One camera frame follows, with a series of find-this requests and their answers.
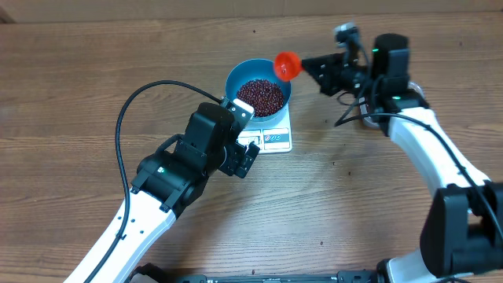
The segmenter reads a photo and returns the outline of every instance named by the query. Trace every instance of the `red scoop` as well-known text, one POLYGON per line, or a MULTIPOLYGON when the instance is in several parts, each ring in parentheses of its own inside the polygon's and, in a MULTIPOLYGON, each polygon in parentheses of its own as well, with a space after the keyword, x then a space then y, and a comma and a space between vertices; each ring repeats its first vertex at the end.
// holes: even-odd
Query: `red scoop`
POLYGON ((274 60, 274 72, 284 82, 294 79, 302 70, 300 59, 295 52, 283 51, 274 60))

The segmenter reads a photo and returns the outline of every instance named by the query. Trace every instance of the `red bean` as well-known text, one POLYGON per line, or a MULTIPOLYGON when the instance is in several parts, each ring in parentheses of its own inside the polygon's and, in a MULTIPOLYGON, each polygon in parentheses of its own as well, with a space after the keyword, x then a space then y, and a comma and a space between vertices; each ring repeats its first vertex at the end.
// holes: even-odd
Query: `red bean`
POLYGON ((237 98, 255 109, 255 117, 265 117, 280 111, 285 96, 280 86, 267 79, 256 79, 245 83, 237 91, 237 98))

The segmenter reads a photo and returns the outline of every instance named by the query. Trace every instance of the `white scale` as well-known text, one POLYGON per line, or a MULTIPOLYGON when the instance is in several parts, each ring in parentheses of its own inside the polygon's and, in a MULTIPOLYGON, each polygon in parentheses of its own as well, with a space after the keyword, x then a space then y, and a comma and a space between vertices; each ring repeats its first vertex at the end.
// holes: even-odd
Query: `white scale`
POLYGON ((251 142, 260 148, 260 153, 289 153, 292 151, 292 127, 290 126, 290 110, 286 105, 276 117, 264 122, 248 123, 237 142, 249 145, 251 142))

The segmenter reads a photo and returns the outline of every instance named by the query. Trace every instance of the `wood grain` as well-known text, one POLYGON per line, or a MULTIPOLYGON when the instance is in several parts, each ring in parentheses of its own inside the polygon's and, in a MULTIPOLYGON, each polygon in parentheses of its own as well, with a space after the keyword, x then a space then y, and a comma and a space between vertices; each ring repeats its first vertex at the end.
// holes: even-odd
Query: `wood grain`
POLYGON ((497 12, 502 0, 0 0, 16 23, 497 12))
MULTIPOLYGON (((333 52, 331 29, 348 20, 367 50, 381 33, 410 37, 413 80, 460 150, 497 178, 501 13, 5 24, 0 281, 63 281, 104 231, 123 198, 116 116, 134 90, 177 79, 220 96, 243 60, 333 52)), ((174 86, 138 97, 123 122, 130 178, 202 101, 174 86)), ((293 82, 290 109, 293 151, 260 156, 243 180, 216 173, 141 263, 210 275, 328 273, 374 268, 418 246, 431 198, 401 150, 360 123, 334 129, 344 107, 306 75, 293 82)))

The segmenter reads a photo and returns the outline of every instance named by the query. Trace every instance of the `robotic arm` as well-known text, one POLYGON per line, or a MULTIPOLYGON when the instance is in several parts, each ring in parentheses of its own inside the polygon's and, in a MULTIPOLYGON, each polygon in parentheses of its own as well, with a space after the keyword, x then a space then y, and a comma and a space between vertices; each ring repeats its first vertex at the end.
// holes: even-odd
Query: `robotic arm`
MULTIPOLYGON (((129 192, 129 222, 92 282, 123 283, 157 238, 200 197, 217 169, 229 176, 246 176, 259 147, 254 143, 244 147, 237 143, 237 136, 253 114, 253 108, 238 99, 223 98, 220 105, 202 103, 191 115, 184 135, 169 138, 140 162, 129 192), (173 153, 166 151, 175 142, 173 153)), ((117 237, 125 205, 126 201, 65 282, 83 282, 98 266, 117 237)))
POLYGON ((372 66, 365 54, 367 66, 357 64, 362 45, 354 25, 338 27, 336 41, 347 48, 346 53, 301 61, 323 94, 345 90, 356 97, 346 114, 365 98, 369 114, 344 120, 345 114, 336 126, 372 118, 412 160, 434 197, 420 249, 383 261, 377 267, 379 274, 391 283, 427 283, 503 268, 503 185, 492 183, 468 162, 439 126, 429 104, 408 87, 408 39, 378 36, 372 66), (469 211, 482 216, 482 222, 469 225, 469 211))
MULTIPOLYGON (((434 197, 420 236, 420 248, 403 257, 386 259, 375 271, 340 271, 328 277, 288 277, 288 282, 428 283, 445 277, 480 274, 503 268, 503 184, 489 180, 471 165, 439 126, 435 113, 424 98, 408 88, 408 40, 386 34, 376 38, 373 64, 358 65, 362 50, 358 29, 345 24, 336 30, 336 41, 347 52, 299 61, 302 69, 320 85, 320 92, 332 96, 341 90, 352 93, 355 103, 336 123, 371 118, 386 136, 400 146, 428 184, 434 197), (365 99, 369 114, 344 119, 360 99, 365 99), (468 224, 468 213, 482 216, 482 222, 468 224)), ((108 260, 92 282, 124 282, 152 243, 169 230, 183 210, 203 192, 208 178, 219 169, 244 178, 259 148, 236 143, 237 136, 253 115, 244 102, 223 98, 220 105, 203 103, 194 112, 184 135, 164 142, 137 169, 130 189, 130 214, 126 229, 108 260), (177 143, 173 153, 165 149, 177 143)), ((112 223, 92 247, 66 282, 88 278, 116 239, 125 203, 112 223)), ((138 268, 135 278, 147 277, 138 268)), ((281 281, 239 278, 241 282, 281 281)), ((203 275, 180 279, 199 283, 203 275)), ((215 282, 235 282, 217 278, 215 282)))

